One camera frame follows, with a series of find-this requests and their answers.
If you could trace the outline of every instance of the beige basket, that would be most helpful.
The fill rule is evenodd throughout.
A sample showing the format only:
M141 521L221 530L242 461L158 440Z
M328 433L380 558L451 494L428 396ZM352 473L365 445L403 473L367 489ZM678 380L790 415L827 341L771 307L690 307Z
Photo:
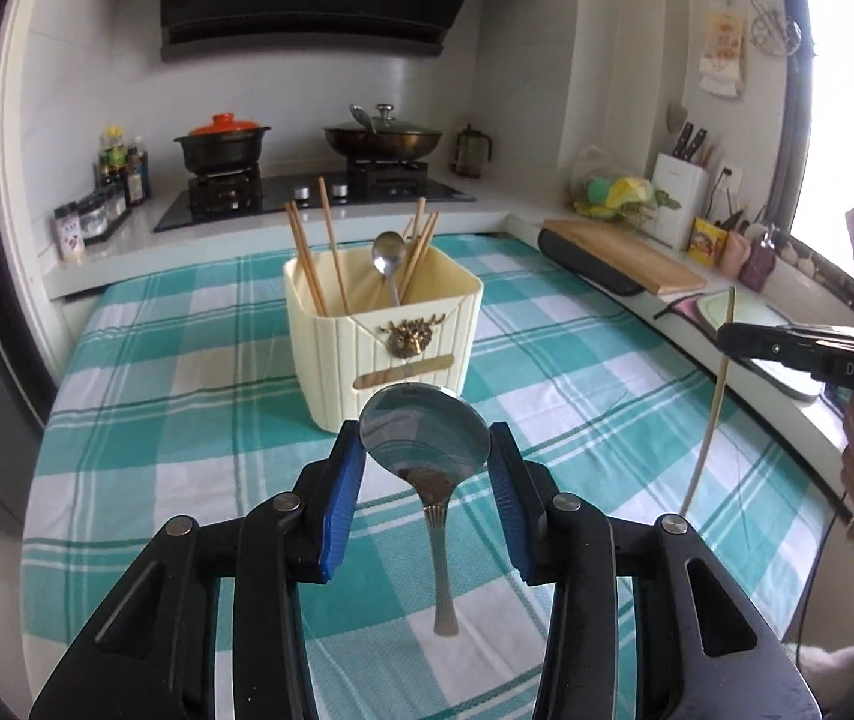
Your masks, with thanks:
M359 417L375 392L399 381L462 392L483 297L480 279L432 247L410 284L409 305L393 308L369 247L340 250L355 312L346 317L332 253L313 252L313 261L329 317L316 314L295 259L284 265L284 285L294 367L320 428L337 432L343 420Z

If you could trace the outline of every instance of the checkered tablecloth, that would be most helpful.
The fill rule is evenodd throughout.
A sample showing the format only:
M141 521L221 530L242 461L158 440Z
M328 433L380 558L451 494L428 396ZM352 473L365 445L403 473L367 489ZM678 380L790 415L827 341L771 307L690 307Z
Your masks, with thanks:
M713 382L654 330L519 242L436 245L484 283L464 397L505 420L526 458L608 514L676 511ZM166 519L237 517L282 490L334 436L310 421L293 371L286 253L146 276L110 288L79 343L37 466L22 558L28 669L62 653ZM789 455L729 399L690 519L782 634L827 504ZM433 570L420 504L368 461L344 564L304 586L320 712L332 718L529 716L550 587L511 570L485 473L449 516L460 634L433 635ZM635 681L630 587L619 586L620 714ZM217 704L232 716L226 584Z

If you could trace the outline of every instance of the screw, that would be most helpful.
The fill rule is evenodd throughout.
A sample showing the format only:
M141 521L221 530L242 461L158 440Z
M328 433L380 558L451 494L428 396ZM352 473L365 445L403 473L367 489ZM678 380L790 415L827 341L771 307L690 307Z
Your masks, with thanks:
M667 533L672 533L673 536L683 536L687 532L687 520L680 517L679 514L667 514L666 517L660 520L660 527Z
M193 519L185 514L166 520L166 534L168 536L185 536L193 530Z
M575 512L580 508L580 499L574 493L556 493L553 496L553 506L561 512Z
M278 512L296 512L300 508L297 493L280 493L273 499L273 508Z

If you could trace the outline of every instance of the metal spoon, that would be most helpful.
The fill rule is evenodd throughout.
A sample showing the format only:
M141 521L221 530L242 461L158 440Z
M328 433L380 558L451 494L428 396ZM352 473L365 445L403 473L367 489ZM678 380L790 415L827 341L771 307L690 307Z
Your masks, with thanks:
M397 271L404 261L406 244L403 237L397 232L385 232L377 235L373 242L373 266L386 279L390 286L390 299L393 307L400 306L400 295L397 295Z
M373 118L368 114L361 106L359 105L351 105L350 106L350 115L359 124L363 129L367 132L376 135L377 127L373 122Z
M381 389L367 402L359 422L366 451L409 482L424 505L436 584L433 632L454 637L459 628L447 568L447 507L454 488L486 463L490 430L451 391L420 383Z

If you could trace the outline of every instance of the black glass cooktop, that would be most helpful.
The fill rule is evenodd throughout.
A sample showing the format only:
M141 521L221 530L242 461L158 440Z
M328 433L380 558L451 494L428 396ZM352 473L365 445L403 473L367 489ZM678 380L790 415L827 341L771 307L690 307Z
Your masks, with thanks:
M411 202L419 197L425 197L428 202L474 202L476 197L464 194L446 184L432 179L425 180L413 186L399 183L393 186L375 188L369 194L360 194L356 184L348 183L345 172L305 173L305 175L277 175L265 178L260 182L263 199L250 209L238 209L218 214L195 217L190 210L190 192L182 191L167 209L154 232L166 232L179 227L190 227L194 224L204 224L208 221L220 221L225 218L242 217L243 215L272 214L284 210L284 204L297 199L300 208L319 208L320 189L318 180L323 176L327 182L329 204L334 207L350 205L375 205L390 202Z

